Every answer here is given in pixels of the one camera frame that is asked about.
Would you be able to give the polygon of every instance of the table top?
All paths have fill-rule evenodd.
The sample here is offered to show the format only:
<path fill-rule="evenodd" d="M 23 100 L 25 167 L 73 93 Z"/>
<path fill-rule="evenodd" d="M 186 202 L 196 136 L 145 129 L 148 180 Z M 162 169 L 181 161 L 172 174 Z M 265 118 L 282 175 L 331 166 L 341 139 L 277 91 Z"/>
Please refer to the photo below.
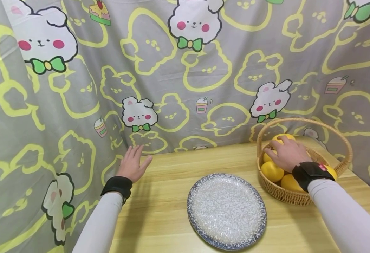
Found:
<path fill-rule="evenodd" d="M 297 140 L 338 160 L 315 141 Z M 295 207 L 267 194 L 258 182 L 256 143 L 154 155 L 151 165 L 124 205 L 110 253 L 224 252 L 209 246 L 192 229 L 187 197 L 193 184 L 211 173 L 230 173 L 251 183 L 267 208 L 267 228 L 259 242 L 243 252 L 339 252 L 315 205 Z M 338 183 L 370 213 L 370 187 L 350 170 Z"/>

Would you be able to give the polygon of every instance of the ceramic plate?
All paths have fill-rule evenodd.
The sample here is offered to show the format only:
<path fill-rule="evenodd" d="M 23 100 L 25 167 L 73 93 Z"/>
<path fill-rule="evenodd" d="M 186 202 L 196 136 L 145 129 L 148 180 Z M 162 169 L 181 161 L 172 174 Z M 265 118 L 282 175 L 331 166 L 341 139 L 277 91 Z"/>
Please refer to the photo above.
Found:
<path fill-rule="evenodd" d="M 227 251 L 250 247 L 263 235 L 267 215 L 257 190 L 242 178 L 215 173 L 190 189 L 188 217 L 209 244 Z"/>

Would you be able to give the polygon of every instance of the basket handle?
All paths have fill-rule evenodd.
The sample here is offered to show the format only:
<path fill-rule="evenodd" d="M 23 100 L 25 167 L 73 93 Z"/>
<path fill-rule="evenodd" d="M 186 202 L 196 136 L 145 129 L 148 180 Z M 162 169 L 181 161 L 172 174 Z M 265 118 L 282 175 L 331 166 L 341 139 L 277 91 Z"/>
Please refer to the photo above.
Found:
<path fill-rule="evenodd" d="M 307 123 L 312 123 L 314 125 L 322 126 L 324 128 L 328 128 L 328 130 L 330 130 L 334 134 L 338 135 L 342 139 L 342 141 L 344 142 L 345 147 L 347 149 L 347 152 L 348 152 L 347 156 L 335 167 L 335 170 L 339 170 L 339 168 L 344 168 L 345 166 L 348 167 L 349 164 L 352 162 L 352 156 L 353 156 L 352 147 L 351 147 L 351 144 L 349 143 L 349 141 L 345 138 L 345 136 L 343 136 L 338 130 L 336 130 L 335 128 L 332 128 L 329 125 L 326 125 L 324 123 L 321 123 L 321 122 L 318 122 L 318 121 L 315 121 L 315 120 L 312 120 L 312 119 L 302 119 L 302 118 L 275 119 L 275 120 L 272 120 L 272 121 L 268 122 L 268 124 L 266 124 L 261 129 L 261 131 L 259 131 L 259 134 L 258 134 L 258 138 L 257 138 L 257 157 L 258 158 L 259 158 L 259 156 L 261 155 L 261 152 L 262 152 L 262 137 L 263 137 L 263 134 L 265 133 L 265 131 L 270 126 L 276 125 L 280 122 L 285 122 L 285 121 L 307 122 Z"/>

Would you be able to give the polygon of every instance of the yellow fruit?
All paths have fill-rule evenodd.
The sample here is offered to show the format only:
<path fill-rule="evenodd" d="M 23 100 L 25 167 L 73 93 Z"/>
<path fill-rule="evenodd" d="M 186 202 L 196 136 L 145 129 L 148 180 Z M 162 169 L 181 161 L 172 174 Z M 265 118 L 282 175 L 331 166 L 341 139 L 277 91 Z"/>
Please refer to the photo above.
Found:
<path fill-rule="evenodd" d="M 277 141 L 277 142 L 279 142 L 279 143 L 280 143 L 280 144 L 282 144 L 282 145 L 283 145 L 283 141 L 278 140 L 278 137 L 279 137 L 279 136 L 286 136 L 288 139 L 296 140 L 296 139 L 294 138 L 294 136 L 292 136 L 291 134 L 277 134 L 277 135 L 275 135 L 275 137 L 273 137 L 272 139 L 273 139 L 273 140 L 275 140 L 275 141 Z"/>
<path fill-rule="evenodd" d="M 283 178 L 284 170 L 279 168 L 274 162 L 269 161 L 261 166 L 263 175 L 271 182 L 278 182 Z"/>
<path fill-rule="evenodd" d="M 327 170 L 328 170 L 328 172 L 331 174 L 331 176 L 335 179 L 335 180 L 337 180 L 337 178 L 338 178 L 338 176 L 337 176 L 337 172 L 333 169 L 333 168 L 331 168 L 330 166 L 328 166 L 328 165 L 324 165 L 326 168 L 327 168 Z"/>
<path fill-rule="evenodd" d="M 280 186 L 286 190 L 293 192 L 305 192 L 297 183 L 292 174 L 285 175 L 280 182 Z"/>
<path fill-rule="evenodd" d="M 273 162 L 272 158 L 270 158 L 266 152 L 264 152 L 264 153 L 263 153 L 263 162 L 264 162 L 264 163 L 265 163 L 265 162 Z"/>

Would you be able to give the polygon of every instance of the red label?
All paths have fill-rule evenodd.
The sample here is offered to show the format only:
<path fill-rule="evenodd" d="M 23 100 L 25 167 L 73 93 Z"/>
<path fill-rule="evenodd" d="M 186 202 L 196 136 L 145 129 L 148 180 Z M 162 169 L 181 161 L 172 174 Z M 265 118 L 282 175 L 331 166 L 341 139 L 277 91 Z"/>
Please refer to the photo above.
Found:
<path fill-rule="evenodd" d="M 326 170 L 327 170 L 327 168 L 326 168 L 324 165 L 322 165 L 322 164 L 320 164 L 320 165 L 319 165 L 319 167 L 320 167 L 323 171 L 326 171 Z"/>

